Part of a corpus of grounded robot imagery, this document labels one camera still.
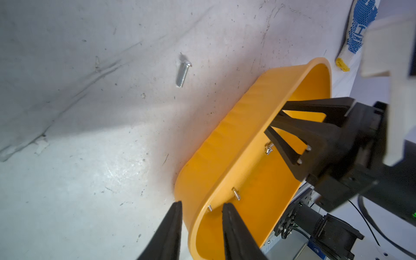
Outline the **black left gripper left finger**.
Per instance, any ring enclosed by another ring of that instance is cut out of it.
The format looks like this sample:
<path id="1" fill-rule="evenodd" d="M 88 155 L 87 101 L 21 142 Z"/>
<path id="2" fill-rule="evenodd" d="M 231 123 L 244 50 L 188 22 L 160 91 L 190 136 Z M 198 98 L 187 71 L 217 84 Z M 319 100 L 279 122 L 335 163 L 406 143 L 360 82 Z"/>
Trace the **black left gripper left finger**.
<path id="1" fill-rule="evenodd" d="M 138 260 L 178 260 L 183 222 L 181 201 L 169 208 L 149 244 Z"/>

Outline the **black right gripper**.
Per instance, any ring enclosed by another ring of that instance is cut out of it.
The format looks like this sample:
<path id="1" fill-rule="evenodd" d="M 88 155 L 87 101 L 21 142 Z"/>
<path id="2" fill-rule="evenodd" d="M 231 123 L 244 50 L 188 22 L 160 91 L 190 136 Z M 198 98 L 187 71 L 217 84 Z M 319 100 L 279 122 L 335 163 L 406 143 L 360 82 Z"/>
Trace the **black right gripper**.
<path id="1" fill-rule="evenodd" d="M 332 211 L 347 200 L 367 198 L 404 221 L 416 224 L 416 144 L 403 140 L 403 157 L 388 166 L 386 154 L 388 105 L 354 104 L 351 97 L 287 101 L 282 111 L 323 113 L 323 122 L 276 116 L 264 131 L 298 181 L 312 173 L 336 147 L 341 129 L 347 133 L 341 141 L 352 141 L 352 147 L 326 172 L 313 181 L 320 194 L 318 204 Z M 310 150 L 297 153 L 275 130 L 283 130 L 299 138 Z"/>

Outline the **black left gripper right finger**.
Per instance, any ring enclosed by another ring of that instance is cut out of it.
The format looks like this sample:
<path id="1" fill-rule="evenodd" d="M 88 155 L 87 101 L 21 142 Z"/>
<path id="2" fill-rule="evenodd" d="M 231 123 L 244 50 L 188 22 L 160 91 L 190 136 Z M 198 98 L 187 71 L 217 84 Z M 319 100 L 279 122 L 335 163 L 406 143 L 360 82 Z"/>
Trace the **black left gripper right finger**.
<path id="1" fill-rule="evenodd" d="M 222 214 L 225 259 L 266 260 L 235 206 L 225 203 Z"/>

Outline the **yellow plastic storage box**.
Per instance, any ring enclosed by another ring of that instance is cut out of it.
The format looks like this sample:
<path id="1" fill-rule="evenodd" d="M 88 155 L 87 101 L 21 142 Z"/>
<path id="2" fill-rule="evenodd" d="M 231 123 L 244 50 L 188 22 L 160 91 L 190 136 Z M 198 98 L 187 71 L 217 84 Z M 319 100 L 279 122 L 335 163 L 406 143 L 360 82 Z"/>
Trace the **yellow plastic storage box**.
<path id="1" fill-rule="evenodd" d="M 264 72 L 185 164 L 174 197 L 183 205 L 193 259 L 225 258 L 225 203 L 235 206 L 258 246 L 267 241 L 301 182 L 277 149 L 265 154 L 269 139 L 264 131 L 287 101 L 329 98 L 331 77 L 330 63 L 323 57 Z"/>

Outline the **blue dotted work glove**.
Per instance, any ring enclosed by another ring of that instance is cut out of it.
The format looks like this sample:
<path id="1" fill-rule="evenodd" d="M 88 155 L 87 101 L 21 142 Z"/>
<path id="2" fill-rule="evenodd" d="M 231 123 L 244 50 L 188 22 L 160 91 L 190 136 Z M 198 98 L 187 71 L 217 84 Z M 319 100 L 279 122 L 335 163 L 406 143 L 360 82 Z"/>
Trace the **blue dotted work glove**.
<path id="1" fill-rule="evenodd" d="M 349 72 L 361 52 L 364 34 L 369 25 L 375 21 L 379 11 L 380 0 L 355 0 L 349 13 L 344 44 L 335 59 L 335 64 L 343 72 Z"/>

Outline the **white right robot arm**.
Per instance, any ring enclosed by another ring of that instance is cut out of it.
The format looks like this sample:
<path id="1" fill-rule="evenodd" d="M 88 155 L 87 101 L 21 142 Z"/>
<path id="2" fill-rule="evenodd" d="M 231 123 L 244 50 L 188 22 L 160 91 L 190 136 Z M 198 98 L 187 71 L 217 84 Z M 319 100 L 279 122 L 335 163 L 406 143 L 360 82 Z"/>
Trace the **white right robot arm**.
<path id="1" fill-rule="evenodd" d="M 354 196 L 416 222 L 416 19 L 376 21 L 364 37 L 363 77 L 390 78 L 390 101 L 288 101 L 265 130 L 290 172 L 332 211 Z"/>

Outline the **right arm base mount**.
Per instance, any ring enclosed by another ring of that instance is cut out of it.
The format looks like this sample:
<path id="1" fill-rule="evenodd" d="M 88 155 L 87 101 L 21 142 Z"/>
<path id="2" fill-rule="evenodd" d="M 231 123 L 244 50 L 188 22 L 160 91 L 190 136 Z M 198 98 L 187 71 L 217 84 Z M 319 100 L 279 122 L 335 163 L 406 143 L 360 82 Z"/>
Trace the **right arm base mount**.
<path id="1" fill-rule="evenodd" d="M 343 220 L 312 209 L 313 194 L 312 188 L 308 188 L 289 204 L 274 228 L 275 236 L 286 239 L 292 231 L 298 231 L 329 259 L 354 259 L 353 245 L 364 235 Z"/>

